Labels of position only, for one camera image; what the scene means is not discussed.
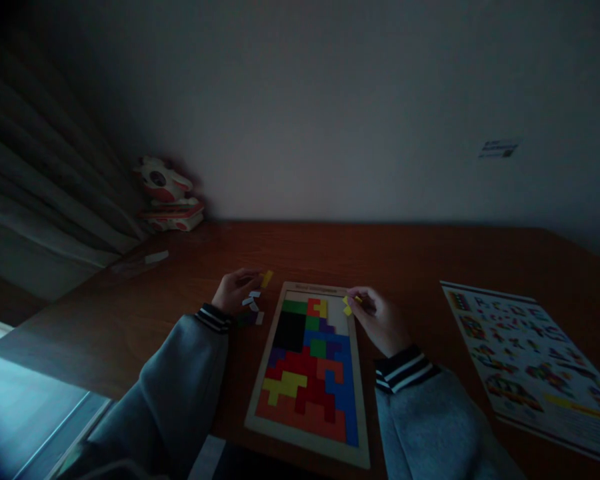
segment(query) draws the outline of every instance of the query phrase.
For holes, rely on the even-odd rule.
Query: instruction sheet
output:
[[[600,372],[542,306],[441,285],[498,418],[600,460]]]

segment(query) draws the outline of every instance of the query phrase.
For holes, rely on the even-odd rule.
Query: sticker on wall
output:
[[[522,138],[520,137],[503,140],[489,140],[482,146],[478,158],[510,157],[520,143],[522,143]]]

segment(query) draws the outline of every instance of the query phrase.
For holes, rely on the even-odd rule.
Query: green puzzle piece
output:
[[[318,317],[307,316],[305,330],[320,331],[320,319]]]
[[[293,300],[284,300],[284,302],[282,302],[282,311],[287,311],[289,313],[306,315],[307,308],[309,308],[309,304],[305,302],[296,302]]]
[[[316,358],[327,358],[327,342],[318,339],[311,340],[310,356]]]

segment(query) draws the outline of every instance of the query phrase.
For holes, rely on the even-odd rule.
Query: orange puzzle piece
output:
[[[326,370],[331,370],[335,374],[336,383],[344,383],[345,377],[342,370],[342,362],[336,362],[335,360],[317,359],[317,371],[315,376],[320,380],[325,380]]]
[[[321,437],[347,442],[347,428],[345,426],[345,413],[335,411],[335,422],[325,422],[325,408],[311,402],[306,403],[305,414],[296,413],[295,399],[286,395],[278,396],[278,404],[273,407],[268,403],[267,391],[260,392],[260,399],[255,414],[274,422],[282,423],[300,430],[308,431]]]

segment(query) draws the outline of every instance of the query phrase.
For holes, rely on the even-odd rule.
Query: wooden table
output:
[[[142,264],[144,255],[164,249],[168,259]],[[243,426],[282,282],[368,284],[403,309],[424,352],[458,374],[529,477],[600,478],[600,462],[495,419],[439,284],[536,298],[600,370],[600,258],[540,229],[205,223],[190,233],[161,233],[2,338],[0,357],[119,399],[178,318],[198,310],[222,275],[241,266],[275,276],[259,301],[264,326],[230,335],[214,435],[336,478],[386,477],[371,361],[379,352],[359,326],[370,471]]]

